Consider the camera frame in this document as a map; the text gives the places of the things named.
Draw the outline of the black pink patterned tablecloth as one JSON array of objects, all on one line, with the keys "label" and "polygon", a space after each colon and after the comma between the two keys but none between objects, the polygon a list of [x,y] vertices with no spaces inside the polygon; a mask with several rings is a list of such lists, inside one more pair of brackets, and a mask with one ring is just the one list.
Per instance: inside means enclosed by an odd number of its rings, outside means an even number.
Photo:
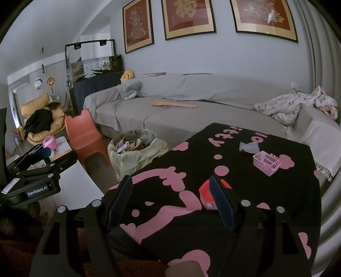
[{"label": "black pink patterned tablecloth", "polygon": [[307,145],[213,123],[132,177],[120,227],[167,265],[205,276],[310,276],[320,185]]}]

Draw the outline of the white low table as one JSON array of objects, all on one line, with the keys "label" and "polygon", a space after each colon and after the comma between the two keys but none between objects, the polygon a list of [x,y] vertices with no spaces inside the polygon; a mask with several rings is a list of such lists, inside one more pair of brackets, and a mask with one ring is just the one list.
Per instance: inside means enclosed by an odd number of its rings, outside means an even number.
[{"label": "white low table", "polygon": [[[58,153],[56,156],[51,152],[50,159],[55,160],[72,151],[65,137],[56,139]],[[102,191],[87,174],[81,163],[78,161],[63,171],[60,175],[59,186],[61,191],[55,195],[46,197],[55,205],[65,205],[69,209],[84,208],[87,204],[103,196]]]}]

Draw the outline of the pink plastic basket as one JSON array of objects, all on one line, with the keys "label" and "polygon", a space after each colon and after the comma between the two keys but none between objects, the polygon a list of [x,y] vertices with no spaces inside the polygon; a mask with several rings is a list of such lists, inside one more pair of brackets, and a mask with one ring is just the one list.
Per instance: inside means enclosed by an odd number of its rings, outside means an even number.
[{"label": "pink plastic basket", "polygon": [[253,165],[270,177],[278,170],[282,162],[278,157],[261,151],[253,155]]}]

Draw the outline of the grey crumpled wrapper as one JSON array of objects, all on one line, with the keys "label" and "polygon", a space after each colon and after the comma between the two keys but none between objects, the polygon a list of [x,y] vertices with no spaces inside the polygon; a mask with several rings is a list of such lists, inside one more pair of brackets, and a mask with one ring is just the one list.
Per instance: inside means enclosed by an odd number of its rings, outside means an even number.
[{"label": "grey crumpled wrapper", "polygon": [[257,154],[260,152],[260,149],[259,149],[258,143],[256,143],[256,142],[251,142],[251,143],[247,143],[247,144],[241,142],[239,144],[239,151]]}]

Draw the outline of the yellow beanbag lounger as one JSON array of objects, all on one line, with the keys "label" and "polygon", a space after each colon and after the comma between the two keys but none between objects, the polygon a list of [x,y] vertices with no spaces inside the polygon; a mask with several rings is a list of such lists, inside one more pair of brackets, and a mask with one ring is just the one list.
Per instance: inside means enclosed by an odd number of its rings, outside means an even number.
[{"label": "yellow beanbag lounger", "polygon": [[47,136],[65,129],[66,108],[50,100],[50,95],[45,92],[20,106],[25,139],[32,145],[42,144]]}]

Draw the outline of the dark fish tank cabinet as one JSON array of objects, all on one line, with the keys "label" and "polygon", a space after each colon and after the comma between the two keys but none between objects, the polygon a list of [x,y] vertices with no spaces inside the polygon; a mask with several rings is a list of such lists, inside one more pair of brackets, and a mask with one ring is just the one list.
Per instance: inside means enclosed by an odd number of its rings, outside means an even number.
[{"label": "dark fish tank cabinet", "polygon": [[122,75],[123,72],[115,72],[86,78],[80,82],[74,83],[69,90],[69,94],[75,115],[80,115],[87,96],[95,92],[117,86],[121,83],[120,78]]}]

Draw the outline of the long pink shoehorn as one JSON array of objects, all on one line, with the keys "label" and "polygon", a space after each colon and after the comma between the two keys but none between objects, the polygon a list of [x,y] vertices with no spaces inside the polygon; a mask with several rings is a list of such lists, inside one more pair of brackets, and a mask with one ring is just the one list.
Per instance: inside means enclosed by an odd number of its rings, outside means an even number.
[{"label": "long pink shoehorn", "polygon": [[154,100],[152,101],[152,105],[153,106],[175,106],[175,107],[185,107],[185,108],[197,108],[197,106],[193,104],[166,102],[162,100]]}]

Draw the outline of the grey covered sofa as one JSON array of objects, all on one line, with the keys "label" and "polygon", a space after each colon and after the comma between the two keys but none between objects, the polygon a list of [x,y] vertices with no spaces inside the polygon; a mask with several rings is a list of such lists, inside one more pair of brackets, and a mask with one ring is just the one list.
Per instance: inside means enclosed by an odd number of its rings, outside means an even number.
[{"label": "grey covered sofa", "polygon": [[[238,126],[308,145],[302,137],[310,123],[305,110],[317,111],[316,108],[302,107],[293,126],[252,109],[256,103],[295,93],[291,88],[214,74],[167,74],[142,78],[141,82],[142,87],[133,99],[122,100],[117,85],[87,96],[83,107],[107,130],[123,133],[149,129],[170,147],[212,123]],[[154,100],[193,104],[197,108],[153,106]]]}]

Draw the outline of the grey shark plush toy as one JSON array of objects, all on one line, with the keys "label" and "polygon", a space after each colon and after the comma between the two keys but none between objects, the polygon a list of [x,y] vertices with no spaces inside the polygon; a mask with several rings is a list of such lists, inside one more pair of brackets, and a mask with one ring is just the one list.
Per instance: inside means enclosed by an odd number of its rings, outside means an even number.
[{"label": "grey shark plush toy", "polygon": [[141,87],[141,81],[130,82],[126,80],[125,82],[117,86],[117,90],[122,100],[130,100],[137,96],[137,93],[141,89]]}]

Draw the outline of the pink floral blanket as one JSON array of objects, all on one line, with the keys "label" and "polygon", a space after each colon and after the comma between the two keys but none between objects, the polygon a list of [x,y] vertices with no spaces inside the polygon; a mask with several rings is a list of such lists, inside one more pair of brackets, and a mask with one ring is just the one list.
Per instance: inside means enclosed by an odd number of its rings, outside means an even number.
[{"label": "pink floral blanket", "polygon": [[295,92],[275,97],[267,102],[256,103],[253,110],[271,116],[286,126],[293,126],[302,107],[314,107],[328,118],[338,119],[338,103],[318,86],[311,94]]}]

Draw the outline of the left framed red picture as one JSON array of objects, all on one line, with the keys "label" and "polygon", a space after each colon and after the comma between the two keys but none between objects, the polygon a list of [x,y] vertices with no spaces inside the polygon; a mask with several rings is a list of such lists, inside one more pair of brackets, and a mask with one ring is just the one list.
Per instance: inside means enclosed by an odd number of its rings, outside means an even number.
[{"label": "left framed red picture", "polygon": [[123,7],[125,53],[154,44],[150,0],[134,0]]}]

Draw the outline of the framed red picture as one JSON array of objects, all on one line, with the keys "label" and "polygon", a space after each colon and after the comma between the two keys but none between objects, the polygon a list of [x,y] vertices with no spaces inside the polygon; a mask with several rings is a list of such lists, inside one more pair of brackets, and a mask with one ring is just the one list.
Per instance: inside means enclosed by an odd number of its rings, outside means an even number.
[{"label": "framed red picture", "polygon": [[298,43],[286,0],[230,0],[237,33],[271,36]]},{"label": "framed red picture", "polygon": [[150,0],[134,0],[123,7],[125,53],[154,44]]},{"label": "framed red picture", "polygon": [[203,33],[216,33],[209,0],[162,0],[165,40]]}]

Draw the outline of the middle framed red picture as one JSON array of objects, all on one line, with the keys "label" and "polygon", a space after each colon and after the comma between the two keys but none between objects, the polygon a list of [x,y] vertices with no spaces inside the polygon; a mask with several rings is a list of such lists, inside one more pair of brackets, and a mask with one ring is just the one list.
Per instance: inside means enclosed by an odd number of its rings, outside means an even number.
[{"label": "middle framed red picture", "polygon": [[162,0],[165,40],[203,33],[216,33],[209,0]]}]

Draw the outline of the right framed red picture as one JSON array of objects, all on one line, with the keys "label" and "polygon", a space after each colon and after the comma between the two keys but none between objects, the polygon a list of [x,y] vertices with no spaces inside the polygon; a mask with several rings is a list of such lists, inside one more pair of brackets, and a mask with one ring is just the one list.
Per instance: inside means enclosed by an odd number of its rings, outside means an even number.
[{"label": "right framed red picture", "polygon": [[237,33],[271,36],[298,43],[286,0],[230,0]]}]

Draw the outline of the grey pleated curtain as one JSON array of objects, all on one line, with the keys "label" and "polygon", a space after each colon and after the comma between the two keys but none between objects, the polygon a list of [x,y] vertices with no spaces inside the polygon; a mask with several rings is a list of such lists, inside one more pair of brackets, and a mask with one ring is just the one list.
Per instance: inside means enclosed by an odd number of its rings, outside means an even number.
[{"label": "grey pleated curtain", "polygon": [[[322,10],[309,1],[296,1],[303,20],[312,55],[313,84],[322,86],[340,102],[340,42]],[[340,121],[321,111],[306,110],[310,122],[303,140],[312,148],[317,166],[331,179],[322,188],[321,230],[313,276],[322,276],[340,248]]]}]

